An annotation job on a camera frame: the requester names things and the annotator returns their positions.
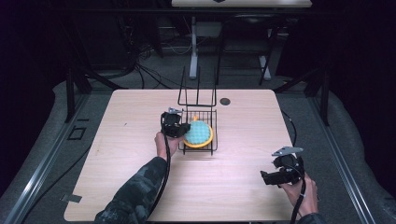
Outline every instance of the camouflage sleeve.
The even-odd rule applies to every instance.
[[[166,161],[155,157],[116,193],[93,223],[145,223],[166,173]]]
[[[324,217],[319,213],[312,213],[302,217],[298,224],[326,224]]]

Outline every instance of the blue sponge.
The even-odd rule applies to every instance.
[[[209,126],[201,120],[196,120],[191,123],[190,130],[184,135],[186,140],[198,145],[206,142],[210,137]]]

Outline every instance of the cable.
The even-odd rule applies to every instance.
[[[140,53],[139,53],[138,59],[142,59],[142,60],[148,59],[151,56],[151,51],[152,50],[154,50],[154,49],[153,49],[153,47],[151,45],[149,45],[149,44],[142,45],[139,48]]]
[[[138,66],[136,67],[136,71],[139,73],[140,75],[140,80],[142,80],[142,90],[145,89],[145,79],[143,78],[143,74],[140,71],[140,69],[138,68]]]
[[[183,17],[183,21],[184,21],[184,23],[186,24],[186,27],[187,27],[187,29],[189,30],[189,33],[190,33],[190,35],[191,35],[192,31],[191,31],[191,29],[190,29],[189,23],[188,23],[187,20],[186,20],[186,17]]]
[[[112,79],[112,78],[117,78],[117,77],[125,77],[125,76],[129,75],[130,73],[132,73],[133,71],[134,71],[134,68],[133,67],[129,67],[129,68],[126,68],[126,69],[122,70],[118,74],[113,74],[113,75],[100,74],[100,76],[101,77],[105,77],[107,79]]]
[[[151,207],[152,213],[157,206],[158,202],[160,201],[161,197],[163,196],[163,191],[165,190],[166,183],[168,182],[169,173],[171,171],[171,150],[169,148],[168,138],[166,137],[165,130],[163,129],[163,121],[161,120],[161,133],[163,134],[163,138],[165,140],[166,146],[166,173],[163,177],[163,184],[161,185],[160,191],[158,192],[157,198],[155,199],[154,204]]]
[[[165,79],[165,80],[167,80],[167,81],[169,81],[169,82],[171,82],[171,83],[173,83],[173,84],[175,84],[175,85],[178,85],[179,87],[181,86],[181,87],[186,88],[186,89],[192,89],[192,87],[187,87],[187,86],[184,86],[184,85],[180,85],[180,84],[176,83],[175,81],[173,81],[173,80],[171,80],[171,79],[169,79],[169,78],[167,78],[167,77],[163,77],[163,76],[161,76],[157,71],[155,71],[155,70],[153,70],[153,69],[150,69],[150,68],[148,68],[148,67],[142,65],[140,62],[137,62],[137,63],[136,63],[136,71],[138,71],[138,72],[140,73],[140,70],[143,70],[145,73],[147,73],[149,76],[151,76],[154,80],[156,80],[156,81],[158,82],[157,86],[155,86],[153,89],[156,89],[159,85],[163,85],[166,89],[172,90],[171,87],[165,85],[165,84],[162,82],[162,79]]]
[[[299,177],[302,179],[303,184],[301,185],[301,191],[300,191],[300,197],[297,199],[296,204],[294,205],[293,212],[291,214],[291,220],[290,224],[294,224],[297,218],[298,210],[300,209],[301,203],[303,202],[303,199],[305,197],[305,190],[306,190],[306,183],[305,183],[305,174],[301,174],[300,171],[298,171],[295,167],[289,166],[287,164],[284,164],[284,166],[293,169]]]
[[[188,47],[186,50],[184,50],[183,52],[178,52],[177,50],[175,50],[175,47],[173,47],[171,44],[168,44],[168,43],[162,43],[162,44],[163,44],[163,45],[169,46],[169,48],[170,48],[175,54],[178,54],[178,55],[182,55],[182,54],[188,53],[188,52],[190,51],[190,49],[192,48],[192,45],[189,45],[189,47]]]
[[[35,202],[32,204],[32,206],[29,208],[27,211],[26,215],[23,217],[23,220],[21,223],[24,223],[26,221],[26,218],[29,217],[29,214],[33,211],[35,206],[41,201],[41,199],[71,170],[73,167],[76,166],[76,164],[84,157],[85,154],[90,150],[91,145],[82,153],[82,155],[61,175],[59,176],[41,195],[40,197],[35,200]]]
[[[288,120],[289,120],[290,123],[291,123],[291,126],[293,127],[293,130],[294,130],[294,138],[293,138],[292,145],[295,146],[296,140],[297,140],[297,129],[296,129],[296,126],[294,125],[294,122],[291,120],[291,118],[289,117],[289,115],[288,115],[285,111],[283,111],[282,109],[280,109],[280,111],[282,111],[282,114],[284,114],[284,115],[288,118]]]

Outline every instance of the yellow bowl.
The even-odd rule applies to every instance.
[[[210,136],[209,136],[209,139],[207,139],[204,143],[201,143],[201,144],[191,144],[191,143],[189,143],[186,139],[183,139],[184,144],[185,144],[186,146],[188,146],[188,147],[195,147],[195,148],[204,147],[204,146],[206,146],[207,144],[209,144],[209,143],[213,140],[213,130],[212,130],[212,127],[210,127],[209,125],[207,125],[207,127],[209,128]]]

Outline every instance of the gray carpet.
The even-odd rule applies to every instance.
[[[270,64],[272,74],[276,70],[276,62],[281,52],[282,43],[282,41],[279,41],[276,55]],[[172,50],[166,50],[163,58],[152,53],[148,59],[142,60],[141,64],[159,72],[162,76],[161,82],[166,86],[177,89],[183,66],[186,66],[187,72],[189,70],[190,53],[180,55],[175,54]],[[205,45],[204,42],[200,47],[199,64],[203,81],[202,87],[208,88],[215,67],[215,56],[210,44]],[[151,76],[144,74],[143,77],[145,80],[145,89],[164,88],[162,85],[157,86],[158,81]],[[272,90],[282,85],[285,79],[287,78],[273,77],[271,81],[266,81],[262,86],[259,86],[258,76],[221,77],[218,88]],[[129,89],[140,89],[142,87],[140,76],[136,71],[133,71],[128,76],[111,80]],[[67,112],[65,84],[61,83],[54,89],[56,102],[48,122],[37,139],[35,146],[32,148],[25,164],[0,200],[1,223],[10,220],[7,218],[10,218],[10,212],[13,211],[35,169],[45,155],[54,148],[57,142],[61,142],[59,145],[59,154],[55,158],[56,160],[54,160],[50,172],[37,193],[36,199],[55,183],[78,158],[82,156],[82,159],[63,178],[57,181],[53,188],[45,192],[44,197],[35,205],[34,209],[26,218],[25,223],[67,223],[64,220],[66,203],[60,199],[63,195],[71,194],[73,191],[85,160],[86,154],[84,153],[89,148],[95,136],[111,94],[111,90],[98,81],[92,79],[90,82],[93,86],[92,94],[85,96],[76,91],[78,102],[82,104],[82,107],[78,111],[74,122],[69,124],[70,129],[67,130],[64,139],[57,139],[57,137],[59,133],[64,132],[64,119]],[[188,80],[188,85],[193,87],[196,85],[196,80]],[[342,151],[346,166],[349,168],[350,173],[352,173],[359,187],[361,197],[367,203],[367,207],[373,216],[373,219],[369,219],[366,223],[373,223],[372,220],[376,223],[396,223],[396,219],[389,214],[389,211],[394,211],[394,200],[378,186],[375,182],[375,177],[364,162],[364,148],[361,144],[359,133],[342,103],[336,96],[331,94],[329,103],[330,127],[323,128],[321,120],[317,116],[318,100],[315,98],[305,98],[302,94],[303,89],[304,83],[301,83],[288,92],[277,94],[276,97],[281,109],[290,116],[296,126],[296,146],[305,149],[301,155],[304,158],[304,165],[307,172],[317,181],[320,212],[330,224],[364,223],[360,212],[356,208],[356,204],[351,200],[353,193],[348,190],[347,182],[341,175],[343,171],[337,166],[333,153],[333,145],[329,142],[328,134],[324,131],[327,130],[331,132],[337,146]],[[285,123],[292,139],[296,133],[286,118]],[[85,133],[81,137],[82,130],[85,130]],[[69,137],[81,137],[81,139],[67,140]]]

